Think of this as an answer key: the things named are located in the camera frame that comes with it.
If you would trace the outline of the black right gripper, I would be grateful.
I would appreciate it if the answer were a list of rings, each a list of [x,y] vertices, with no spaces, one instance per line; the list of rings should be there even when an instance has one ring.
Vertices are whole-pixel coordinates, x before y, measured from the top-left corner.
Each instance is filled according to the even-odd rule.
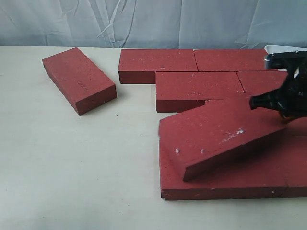
[[[280,111],[284,120],[307,116],[307,52],[271,53],[264,57],[265,69],[286,69],[287,76],[279,89],[251,96],[251,110],[266,108]]]

